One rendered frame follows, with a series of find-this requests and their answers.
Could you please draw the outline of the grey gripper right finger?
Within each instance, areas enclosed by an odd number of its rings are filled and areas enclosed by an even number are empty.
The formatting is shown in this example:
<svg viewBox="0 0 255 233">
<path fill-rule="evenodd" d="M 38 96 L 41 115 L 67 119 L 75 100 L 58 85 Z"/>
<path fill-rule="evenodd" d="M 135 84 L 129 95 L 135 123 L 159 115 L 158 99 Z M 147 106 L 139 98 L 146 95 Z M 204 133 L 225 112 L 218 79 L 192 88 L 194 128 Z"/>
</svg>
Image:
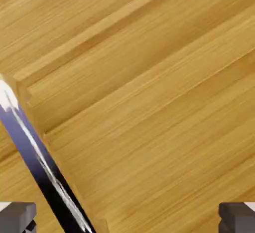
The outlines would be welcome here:
<svg viewBox="0 0 255 233">
<path fill-rule="evenodd" d="M 220 203 L 218 233 L 255 233 L 255 202 Z"/>
</svg>

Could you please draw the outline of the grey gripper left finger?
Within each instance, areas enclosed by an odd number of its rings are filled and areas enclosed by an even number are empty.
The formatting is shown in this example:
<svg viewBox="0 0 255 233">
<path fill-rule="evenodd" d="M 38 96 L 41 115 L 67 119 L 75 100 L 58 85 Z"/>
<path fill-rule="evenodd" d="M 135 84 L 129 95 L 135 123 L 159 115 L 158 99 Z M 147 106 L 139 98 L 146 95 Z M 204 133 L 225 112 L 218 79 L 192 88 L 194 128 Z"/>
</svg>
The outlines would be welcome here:
<svg viewBox="0 0 255 233">
<path fill-rule="evenodd" d="M 36 204 L 0 202 L 0 233 L 37 233 Z"/>
</svg>

